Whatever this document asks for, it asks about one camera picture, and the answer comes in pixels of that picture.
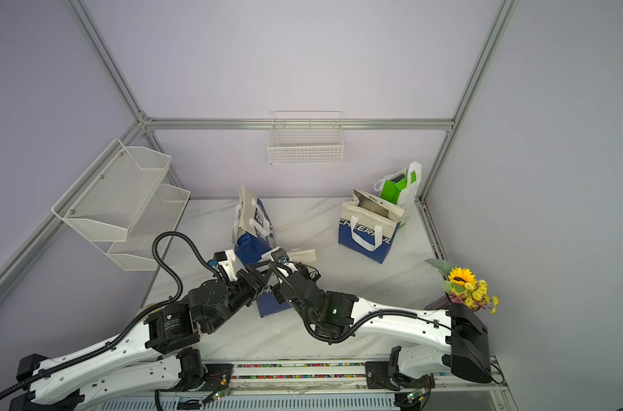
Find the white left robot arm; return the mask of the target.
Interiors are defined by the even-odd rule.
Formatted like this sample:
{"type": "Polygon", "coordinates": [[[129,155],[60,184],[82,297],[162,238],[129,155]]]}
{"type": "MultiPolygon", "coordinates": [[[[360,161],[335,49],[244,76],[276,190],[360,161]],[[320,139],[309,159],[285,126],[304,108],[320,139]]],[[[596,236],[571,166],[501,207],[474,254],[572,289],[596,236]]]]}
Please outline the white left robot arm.
{"type": "Polygon", "coordinates": [[[152,379],[165,382],[168,359],[178,366],[174,387],[200,386],[203,361],[195,344],[263,293],[270,280],[268,264],[249,265],[230,277],[220,260],[205,260],[194,242],[178,231],[158,235],[151,252],[176,283],[173,296],[140,312],[118,335],[77,353],[58,358],[26,356],[20,361],[17,383],[0,392],[0,402],[11,397],[13,410],[83,409],[92,402],[94,392],[110,392],[106,385],[111,378],[144,365],[155,363],[152,379]],[[184,241],[212,278],[185,293],[182,279],[159,253],[161,242],[169,237],[184,241]]]}

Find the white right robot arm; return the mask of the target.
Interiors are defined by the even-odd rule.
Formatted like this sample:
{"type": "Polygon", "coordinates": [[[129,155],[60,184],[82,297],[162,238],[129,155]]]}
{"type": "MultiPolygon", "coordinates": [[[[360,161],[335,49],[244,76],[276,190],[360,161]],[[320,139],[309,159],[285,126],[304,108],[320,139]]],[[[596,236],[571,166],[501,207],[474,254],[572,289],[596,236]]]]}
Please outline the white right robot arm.
{"type": "Polygon", "coordinates": [[[474,312],[451,304],[448,309],[408,310],[362,297],[323,291],[294,264],[268,264],[279,280],[279,293],[302,318],[316,340],[342,344],[352,337],[376,334],[412,344],[394,348],[388,375],[419,379],[431,373],[453,373],[479,384],[494,382],[489,356],[489,331],[474,312]]]}

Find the green white takeout bag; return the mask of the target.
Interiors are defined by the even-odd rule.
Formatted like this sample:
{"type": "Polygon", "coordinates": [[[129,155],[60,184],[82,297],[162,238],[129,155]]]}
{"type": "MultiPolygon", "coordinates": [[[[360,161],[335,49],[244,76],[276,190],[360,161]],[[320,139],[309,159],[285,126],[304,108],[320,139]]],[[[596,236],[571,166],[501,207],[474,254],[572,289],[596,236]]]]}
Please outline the green white takeout bag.
{"type": "Polygon", "coordinates": [[[381,199],[405,210],[400,227],[405,227],[409,221],[409,210],[419,193],[422,177],[422,164],[411,162],[402,171],[386,175],[374,184],[374,190],[381,199]]]}

